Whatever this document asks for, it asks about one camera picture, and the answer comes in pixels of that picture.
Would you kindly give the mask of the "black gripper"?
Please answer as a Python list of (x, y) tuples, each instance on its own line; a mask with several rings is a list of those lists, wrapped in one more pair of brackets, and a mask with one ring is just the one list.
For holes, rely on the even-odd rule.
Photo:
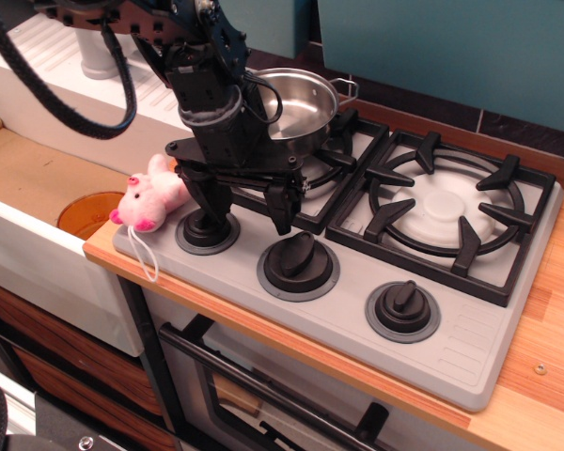
[(175, 172), (211, 221), (222, 226), (232, 203), (230, 187), (264, 191), (268, 215), (280, 236), (301, 210), (301, 159), (275, 143), (267, 128), (262, 79), (248, 71), (241, 41), (189, 43), (163, 49), (163, 76), (194, 137), (168, 148)]

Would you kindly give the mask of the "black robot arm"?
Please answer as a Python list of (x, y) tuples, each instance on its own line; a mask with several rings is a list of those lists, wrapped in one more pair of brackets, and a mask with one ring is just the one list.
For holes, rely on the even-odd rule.
[(77, 29), (100, 31), (109, 51), (130, 35), (178, 102), (190, 138), (165, 148), (191, 197), (223, 225), (231, 190), (263, 192), (280, 235), (301, 209), (302, 161), (270, 138), (261, 97), (265, 82), (248, 71), (245, 34), (216, 1), (36, 1), (34, 9)]

